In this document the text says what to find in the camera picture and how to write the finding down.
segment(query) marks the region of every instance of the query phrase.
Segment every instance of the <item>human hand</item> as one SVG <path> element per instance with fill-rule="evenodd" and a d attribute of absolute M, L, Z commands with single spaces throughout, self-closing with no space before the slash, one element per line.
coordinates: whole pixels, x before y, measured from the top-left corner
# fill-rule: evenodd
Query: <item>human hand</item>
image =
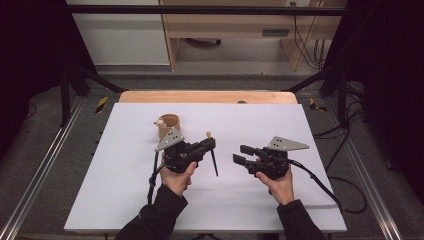
<path fill-rule="evenodd" d="M 184 190 L 191 185 L 191 175 L 197 167 L 197 162 L 192 162 L 184 173 L 171 172 L 167 167 L 160 170 L 162 184 L 171 189 L 175 194 L 182 197 Z"/>
<path fill-rule="evenodd" d="M 257 172 L 256 177 L 259 178 L 263 184 L 268 186 L 272 196 L 278 204 L 286 205 L 287 203 L 294 201 L 293 175 L 290 164 L 289 170 L 284 177 L 272 180 L 262 172 Z"/>

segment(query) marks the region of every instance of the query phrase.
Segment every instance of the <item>white tabletop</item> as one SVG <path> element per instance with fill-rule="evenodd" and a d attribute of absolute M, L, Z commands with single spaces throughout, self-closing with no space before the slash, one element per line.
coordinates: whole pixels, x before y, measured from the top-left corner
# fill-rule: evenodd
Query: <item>white tabletop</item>
<path fill-rule="evenodd" d="M 219 171 L 204 156 L 185 191 L 189 205 L 175 232 L 272 232 L 282 230 L 277 204 L 268 189 L 233 163 L 240 145 L 265 147 L 274 136 L 308 144 L 289 158 L 310 169 L 331 190 L 302 105 L 117 103 L 65 225 L 68 231 L 120 230 L 147 204 L 148 179 L 159 141 L 153 124 L 163 114 L 180 117 L 186 142 L 199 142 L 210 131 Z M 292 167 L 295 196 L 322 231 L 345 231 L 334 201 L 301 169 Z"/>

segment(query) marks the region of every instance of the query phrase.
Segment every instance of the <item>black backdrop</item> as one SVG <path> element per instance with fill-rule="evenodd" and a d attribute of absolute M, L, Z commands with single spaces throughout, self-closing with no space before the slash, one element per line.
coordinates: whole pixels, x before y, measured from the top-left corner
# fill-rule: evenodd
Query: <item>black backdrop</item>
<path fill-rule="evenodd" d="M 28 114 L 30 98 L 58 86 L 65 66 L 97 73 L 72 15 L 49 12 L 44 4 L 66 1 L 1 1 L 0 159 Z"/>
<path fill-rule="evenodd" d="M 349 1 L 349 8 L 372 9 L 376 0 Z M 389 165 L 404 173 L 424 202 L 424 2 L 381 0 L 344 56 L 343 46 L 366 17 L 343 17 L 327 56 L 349 81 L 362 82 L 364 108 Z M 337 76 L 326 79 L 321 94 L 337 89 Z"/>

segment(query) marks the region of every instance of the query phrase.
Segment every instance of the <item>black jacket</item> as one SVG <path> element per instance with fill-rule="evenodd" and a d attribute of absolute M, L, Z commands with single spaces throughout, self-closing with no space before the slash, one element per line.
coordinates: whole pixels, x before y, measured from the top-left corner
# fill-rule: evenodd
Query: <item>black jacket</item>
<path fill-rule="evenodd" d="M 155 202 L 146 205 L 138 216 L 119 231 L 115 240 L 159 240 L 167 239 L 174 230 L 175 220 L 187 206 L 165 185 L 160 186 Z M 312 222 L 300 200 L 277 208 L 287 240 L 320 240 L 324 235 Z"/>

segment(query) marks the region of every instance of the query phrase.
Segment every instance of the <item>black cable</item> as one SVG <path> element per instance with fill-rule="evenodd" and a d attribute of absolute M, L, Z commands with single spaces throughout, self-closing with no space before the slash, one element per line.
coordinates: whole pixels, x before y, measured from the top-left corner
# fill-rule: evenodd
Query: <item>black cable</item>
<path fill-rule="evenodd" d="M 352 187 L 356 188 L 356 190 L 358 190 L 358 192 L 361 194 L 362 200 L 364 202 L 363 207 L 361 209 L 359 209 L 359 210 L 348 210 L 348 209 L 344 209 L 345 212 L 352 213 L 352 214 L 360 214 L 360 213 L 365 212 L 365 210 L 368 207 L 368 201 L 367 201 L 367 198 L 365 197 L 364 192 L 358 186 L 356 186 L 354 183 L 352 183 L 352 182 L 350 182 L 350 181 L 348 181 L 346 179 L 340 178 L 340 177 L 328 176 L 328 179 L 334 179 L 334 180 L 338 180 L 338 181 L 342 181 L 344 183 L 347 183 L 347 184 L 351 185 Z"/>
<path fill-rule="evenodd" d="M 333 139 L 333 138 L 337 138 L 337 137 L 343 136 L 346 133 L 347 133 L 347 131 L 344 131 L 344 132 L 339 133 L 339 134 L 334 135 L 334 136 L 329 136 L 329 137 L 315 137 L 314 139 Z"/>
<path fill-rule="evenodd" d="M 324 192 L 327 193 L 328 196 L 330 196 L 334 200 L 334 202 L 339 207 L 340 212 L 344 211 L 344 208 L 342 204 L 340 203 L 340 201 L 337 199 L 337 197 L 330 190 L 328 190 L 328 188 L 319 180 L 319 178 L 317 178 L 315 174 L 313 174 L 309 169 L 307 169 L 305 166 L 303 166 L 301 163 L 295 160 L 287 159 L 287 162 L 306 171 L 309 174 L 309 176 L 318 184 L 318 186 L 320 186 L 321 189 L 324 190 Z"/>
<path fill-rule="evenodd" d="M 337 129 L 339 129 L 341 126 L 342 126 L 342 125 L 338 125 L 338 126 L 336 126 L 336 127 L 332 128 L 332 129 L 330 129 L 330 130 L 327 130 L 327 131 L 325 131 L 325 132 L 322 132 L 322 133 L 316 133 L 316 134 L 314 134 L 314 135 L 313 135 L 313 137 L 314 137 L 314 138 L 315 138 L 315 137 L 320 137 L 320 136 L 323 136 L 323 135 L 326 135 L 326 134 L 332 133 L 332 132 L 336 131 Z"/>
<path fill-rule="evenodd" d="M 301 41 L 301 43 L 303 45 L 303 49 L 305 49 L 305 52 L 308 55 L 309 60 L 311 62 L 313 62 L 311 56 L 309 55 L 308 49 L 306 48 L 306 45 L 303 42 L 302 36 L 300 35 L 299 30 L 297 29 L 296 16 L 293 16 L 293 18 L 294 18 L 294 42 L 296 43 L 297 49 L 299 49 L 300 53 L 302 54 L 303 58 L 305 59 L 305 61 L 308 64 L 309 67 L 311 67 L 313 69 L 318 69 L 318 67 L 316 66 L 316 63 L 315 63 L 315 66 L 311 66 L 311 64 L 309 63 L 309 61 L 306 58 L 305 54 L 303 53 L 302 49 L 300 48 L 299 44 L 297 43 L 297 34 L 299 34 L 299 38 L 300 38 L 300 41 Z"/>
<path fill-rule="evenodd" d="M 346 135 L 343 138 L 343 141 L 340 143 L 339 147 L 337 147 L 336 152 L 333 154 L 333 156 L 330 159 L 330 162 L 325 167 L 325 172 L 326 173 L 328 172 L 328 169 L 330 169 L 331 164 L 333 164 L 334 160 L 336 159 L 337 154 L 342 149 L 342 147 L 343 147 L 344 143 L 346 142 L 348 136 L 349 136 L 349 129 L 346 130 Z"/>

